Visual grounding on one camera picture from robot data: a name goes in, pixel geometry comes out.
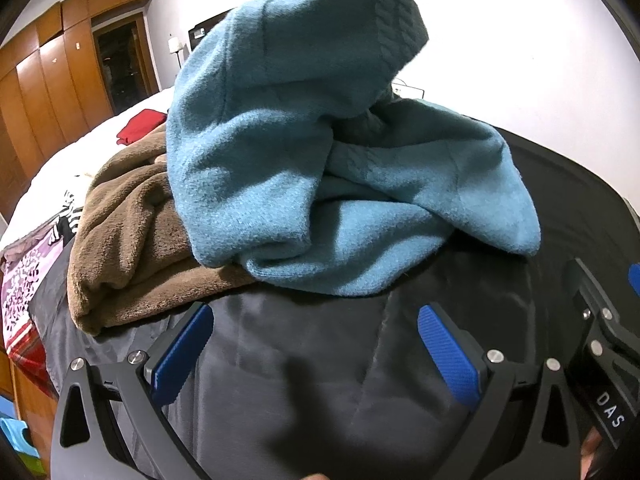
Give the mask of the teal knit sweater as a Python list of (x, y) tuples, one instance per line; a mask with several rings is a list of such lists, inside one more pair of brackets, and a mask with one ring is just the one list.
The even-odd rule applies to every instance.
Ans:
[(167, 122), (195, 259), (366, 296), (457, 231), (536, 254), (538, 216), (502, 135), (393, 92), (426, 40), (414, 0), (255, 0), (217, 24)]

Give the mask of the brown fleece garment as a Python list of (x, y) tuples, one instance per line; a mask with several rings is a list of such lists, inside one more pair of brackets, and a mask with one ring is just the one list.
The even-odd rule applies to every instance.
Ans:
[(253, 281), (236, 264), (206, 268), (195, 260), (169, 186), (163, 126), (98, 171), (67, 270), (77, 328), (96, 336)]

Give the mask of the black cloth work mat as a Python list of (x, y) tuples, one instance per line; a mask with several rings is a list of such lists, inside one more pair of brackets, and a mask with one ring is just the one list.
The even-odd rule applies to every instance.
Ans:
[[(111, 364), (146, 351), (201, 301), (214, 312), (212, 336), (162, 413), (206, 479), (436, 479), (470, 411), (424, 347), (420, 307), (439, 304), (483, 350), (512, 362), (556, 359), (566, 379), (584, 322), (564, 269), (579, 258), (639, 338), (639, 291), (629, 281), (639, 269), (639, 229), (623, 197), (559, 154), (514, 134), (506, 142), (540, 221), (530, 258), (458, 231), (375, 295), (254, 283), (90, 336), (70, 317), (70, 253), (62, 252), (30, 304), (58, 394), (73, 359)], [(639, 416), (612, 448), (567, 388), (578, 479), (637, 478)], [(113, 413), (138, 468), (159, 479), (122, 404)]]

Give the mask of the purple patterned blanket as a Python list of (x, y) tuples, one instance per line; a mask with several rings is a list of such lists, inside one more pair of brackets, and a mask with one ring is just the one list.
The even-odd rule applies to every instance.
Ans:
[(64, 236), (52, 223), (28, 241), (26, 252), (3, 263), (1, 286), (2, 337), (10, 361), (42, 392), (53, 391), (46, 370), (46, 352), (29, 303), (64, 248)]

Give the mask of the striped black white garment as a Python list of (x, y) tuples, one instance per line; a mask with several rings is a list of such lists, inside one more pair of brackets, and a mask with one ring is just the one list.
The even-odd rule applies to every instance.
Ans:
[(58, 215), (58, 229), (76, 234), (85, 205), (84, 192), (67, 190), (63, 195), (63, 206)]

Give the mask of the white bed sheet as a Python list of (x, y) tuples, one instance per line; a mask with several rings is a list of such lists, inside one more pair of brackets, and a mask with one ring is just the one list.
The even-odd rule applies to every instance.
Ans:
[(27, 192), (20, 198), (1, 237), (1, 252), (21, 243), (33, 232), (55, 219), (63, 208), (64, 194), (85, 177), (96, 172), (117, 152), (124, 148), (117, 143), (131, 118), (142, 110), (166, 113), (174, 88), (169, 87), (140, 101), (124, 112), (107, 119), (89, 133), (55, 153), (30, 181)]

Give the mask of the red folded garment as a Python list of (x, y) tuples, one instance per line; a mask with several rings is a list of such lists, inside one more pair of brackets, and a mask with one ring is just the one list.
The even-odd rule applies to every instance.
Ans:
[(128, 146), (134, 142), (138, 142), (148, 133), (153, 131), (166, 122), (167, 114), (158, 110), (150, 110), (145, 108), (137, 115), (134, 115), (126, 126), (116, 134), (116, 143), (118, 145)]

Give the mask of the wooden wardrobe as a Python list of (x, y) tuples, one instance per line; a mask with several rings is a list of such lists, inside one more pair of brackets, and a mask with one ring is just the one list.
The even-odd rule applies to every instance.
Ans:
[(156, 93), (150, 0), (56, 0), (1, 48), (1, 214), (54, 154)]

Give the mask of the dark wooden headboard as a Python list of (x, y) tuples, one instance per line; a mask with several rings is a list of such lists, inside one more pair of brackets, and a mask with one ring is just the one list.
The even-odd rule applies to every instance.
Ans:
[(211, 18), (208, 18), (201, 23), (194, 25), (189, 31), (189, 47), (190, 51), (193, 52), (195, 48), (200, 44), (200, 42), (206, 37), (206, 35), (218, 24), (220, 23), (229, 13), (229, 10), (221, 12)]

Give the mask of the bedside wall lamp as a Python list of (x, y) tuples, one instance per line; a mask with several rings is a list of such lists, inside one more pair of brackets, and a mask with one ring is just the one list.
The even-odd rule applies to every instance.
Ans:
[(175, 55), (179, 67), (182, 67), (184, 43), (179, 37), (170, 36), (167, 40), (169, 53)]

